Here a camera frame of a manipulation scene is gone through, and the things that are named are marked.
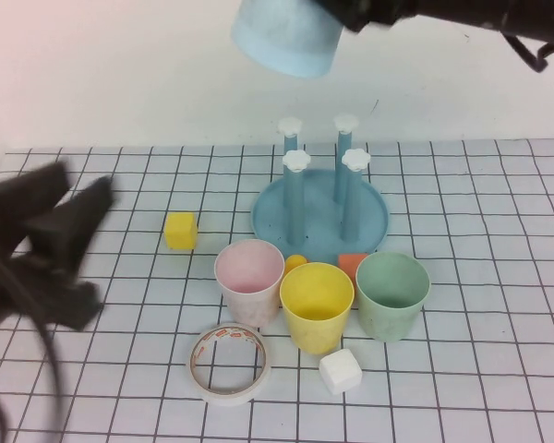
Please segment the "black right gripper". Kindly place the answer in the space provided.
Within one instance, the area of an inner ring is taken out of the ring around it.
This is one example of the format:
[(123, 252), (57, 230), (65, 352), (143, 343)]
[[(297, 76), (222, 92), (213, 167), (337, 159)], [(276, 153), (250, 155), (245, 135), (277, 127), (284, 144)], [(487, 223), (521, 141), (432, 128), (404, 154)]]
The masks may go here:
[(416, 0), (372, 0), (367, 12), (365, 0), (317, 0), (316, 3), (336, 18), (345, 28), (359, 32), (370, 22), (395, 24), (416, 15)]

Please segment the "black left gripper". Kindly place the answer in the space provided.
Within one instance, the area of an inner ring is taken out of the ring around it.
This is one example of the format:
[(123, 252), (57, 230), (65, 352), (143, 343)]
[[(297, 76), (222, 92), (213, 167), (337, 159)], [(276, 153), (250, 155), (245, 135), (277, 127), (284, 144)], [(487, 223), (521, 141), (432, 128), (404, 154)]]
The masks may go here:
[(43, 323), (82, 330), (102, 311), (98, 287), (78, 273), (114, 203), (113, 179), (100, 177), (54, 208), (69, 189), (64, 162), (0, 181), (0, 253)]

